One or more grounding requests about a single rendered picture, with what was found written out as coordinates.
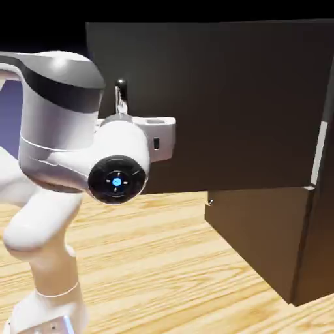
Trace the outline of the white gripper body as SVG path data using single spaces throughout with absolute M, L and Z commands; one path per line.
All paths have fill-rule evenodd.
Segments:
M 147 136 L 151 163 L 172 157 L 176 141 L 174 117 L 133 117 L 132 122 Z

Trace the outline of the long curved metal door handle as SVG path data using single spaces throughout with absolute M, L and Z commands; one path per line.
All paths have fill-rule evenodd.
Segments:
M 128 114 L 127 81 L 122 78 L 115 82 L 115 112 Z

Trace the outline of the large dark brown cabinet door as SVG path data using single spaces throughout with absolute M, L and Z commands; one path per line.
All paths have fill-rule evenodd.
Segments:
M 89 23 L 89 55 L 128 83 L 129 112 L 174 117 L 171 159 L 148 194 L 302 187 L 311 180 L 334 58 L 334 19 Z

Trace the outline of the small dark brown cabinet door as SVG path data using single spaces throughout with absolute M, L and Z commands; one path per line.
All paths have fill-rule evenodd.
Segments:
M 292 303 L 314 187 L 216 190 L 205 219 L 280 295 Z

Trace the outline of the dark brown cabinet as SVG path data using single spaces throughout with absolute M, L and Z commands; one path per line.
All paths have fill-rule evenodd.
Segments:
M 311 173 L 312 202 L 292 295 L 294 306 L 334 293 L 334 58 Z

